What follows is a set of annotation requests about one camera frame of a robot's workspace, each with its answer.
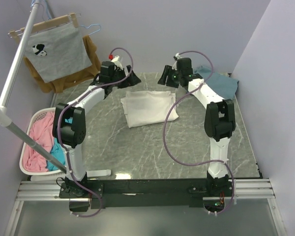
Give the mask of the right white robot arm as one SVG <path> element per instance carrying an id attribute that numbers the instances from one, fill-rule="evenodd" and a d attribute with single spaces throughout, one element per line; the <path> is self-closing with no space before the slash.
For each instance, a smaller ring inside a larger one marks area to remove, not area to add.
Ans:
<path id="1" fill-rule="evenodd" d="M 210 141 L 210 163 L 207 171 L 206 191 L 217 196 L 229 184 L 228 147 L 236 128 L 234 103 L 214 92 L 192 69 L 190 58 L 174 56 L 173 66 L 166 65 L 158 84 L 177 88 L 182 86 L 205 107 L 205 133 Z"/>

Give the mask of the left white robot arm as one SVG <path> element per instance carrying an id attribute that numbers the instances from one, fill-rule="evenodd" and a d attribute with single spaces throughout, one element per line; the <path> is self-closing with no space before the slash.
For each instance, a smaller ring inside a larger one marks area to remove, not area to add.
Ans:
<path id="1" fill-rule="evenodd" d="M 114 87 L 123 89 L 140 82 L 131 65 L 123 67 L 115 59 L 104 61 L 84 93 L 69 103 L 56 105 L 53 136 L 64 151 L 66 177 L 63 189 L 71 190 L 78 198 L 90 192 L 82 159 L 82 143 L 87 132 L 86 114 L 107 98 Z"/>

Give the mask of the white coca-cola t-shirt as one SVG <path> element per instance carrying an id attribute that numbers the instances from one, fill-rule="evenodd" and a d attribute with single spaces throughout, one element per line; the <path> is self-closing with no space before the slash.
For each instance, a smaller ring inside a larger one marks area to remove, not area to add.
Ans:
<path id="1" fill-rule="evenodd" d="M 120 99 L 129 128 L 162 123 L 176 101 L 170 91 L 128 91 Z"/>

